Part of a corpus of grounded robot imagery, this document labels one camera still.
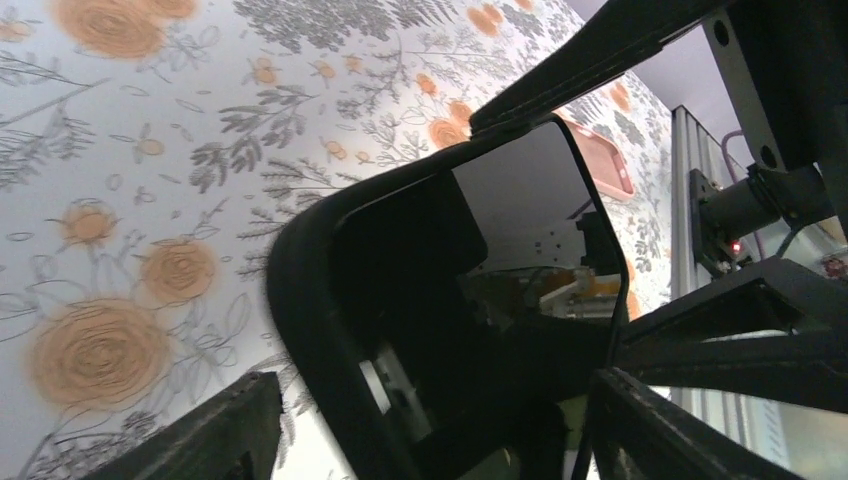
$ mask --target cable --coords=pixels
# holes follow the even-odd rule
[[[795,240],[795,237],[798,236],[798,233],[801,232],[801,229],[792,229],[789,233],[786,234],[786,238],[780,242],[780,247],[777,249],[777,253],[774,256],[783,258],[783,255],[789,250],[789,246],[792,245],[792,241]]]
[[[739,181],[739,176],[736,175],[736,171],[733,169],[733,165],[731,165],[731,162],[736,163],[736,161],[730,157],[730,152],[727,151],[727,144],[730,143],[730,140],[736,137],[744,136],[745,132],[743,132],[742,130],[734,130],[721,139],[721,156],[722,158],[724,158],[724,165],[727,167],[727,173],[730,174],[730,179],[733,180],[733,183]],[[757,252],[759,252],[760,254],[760,260],[765,260],[766,249],[763,247],[763,241],[760,238],[759,232],[754,232],[754,242],[756,242],[757,244]]]

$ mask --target black cable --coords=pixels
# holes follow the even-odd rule
[[[792,245],[792,241],[795,240],[795,237],[801,232],[800,229],[790,230],[788,234],[786,234],[786,238],[783,239],[783,242],[780,243],[780,247],[777,249],[777,253],[774,255],[776,257],[783,258],[783,255],[789,250],[789,246]]]

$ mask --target floral tablecloth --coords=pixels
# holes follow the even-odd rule
[[[581,23],[557,0],[0,1],[0,477],[78,478],[248,370],[284,388],[278,478],[348,475],[269,326],[270,242],[467,139]],[[566,112],[627,160],[636,196],[606,203],[652,310],[669,112],[631,74]]]

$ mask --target hole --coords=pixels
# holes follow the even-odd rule
[[[724,22],[721,20],[718,20],[713,24],[713,35],[716,36],[716,40],[722,47],[726,47],[730,44],[730,33],[727,31],[727,27],[724,26]]]
[[[774,158],[774,152],[766,145],[763,145],[763,148],[760,149],[760,160],[769,168],[777,168],[777,159]]]

